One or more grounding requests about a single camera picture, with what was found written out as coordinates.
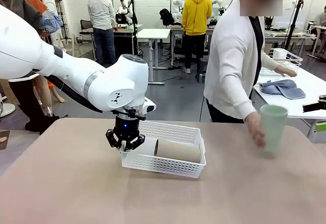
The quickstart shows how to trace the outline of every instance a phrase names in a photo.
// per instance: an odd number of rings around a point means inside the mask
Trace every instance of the brown cylinder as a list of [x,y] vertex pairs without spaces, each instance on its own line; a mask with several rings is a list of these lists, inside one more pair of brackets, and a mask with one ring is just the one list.
[[187,145],[158,139],[155,146],[154,156],[200,163],[201,151],[199,148],[193,148]]

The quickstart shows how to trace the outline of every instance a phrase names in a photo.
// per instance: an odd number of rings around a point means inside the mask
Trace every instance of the yellow hoodie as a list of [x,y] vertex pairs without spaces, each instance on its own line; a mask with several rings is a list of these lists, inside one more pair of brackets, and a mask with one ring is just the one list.
[[186,0],[182,14],[183,30],[188,36],[206,34],[207,20],[212,16],[212,0]]

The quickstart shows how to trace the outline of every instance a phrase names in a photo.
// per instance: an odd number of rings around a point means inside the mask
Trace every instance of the dark jacket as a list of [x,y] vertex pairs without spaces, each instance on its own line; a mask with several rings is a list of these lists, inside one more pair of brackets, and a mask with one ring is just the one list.
[[[12,0],[2,0],[0,5],[5,4],[5,7],[10,9]],[[23,18],[29,23],[39,34],[43,31],[42,15],[32,5],[25,0],[13,0],[12,12]]]

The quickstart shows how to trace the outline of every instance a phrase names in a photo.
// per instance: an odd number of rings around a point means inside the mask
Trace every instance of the white cardigan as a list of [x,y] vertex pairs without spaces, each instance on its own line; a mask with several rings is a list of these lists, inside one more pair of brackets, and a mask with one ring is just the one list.
[[[264,19],[259,17],[264,36]],[[277,63],[261,51],[262,67],[275,70]],[[213,32],[204,96],[222,113],[245,119],[255,112],[249,96],[257,70],[257,42],[248,17],[240,16],[240,1],[234,2]]]

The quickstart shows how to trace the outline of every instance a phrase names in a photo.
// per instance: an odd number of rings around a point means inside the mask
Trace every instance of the white round base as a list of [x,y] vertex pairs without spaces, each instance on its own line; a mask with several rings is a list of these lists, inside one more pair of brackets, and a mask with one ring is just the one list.
[[16,107],[11,103],[4,103],[2,110],[3,111],[2,111],[2,113],[0,113],[0,118],[10,115],[13,111],[16,110]]

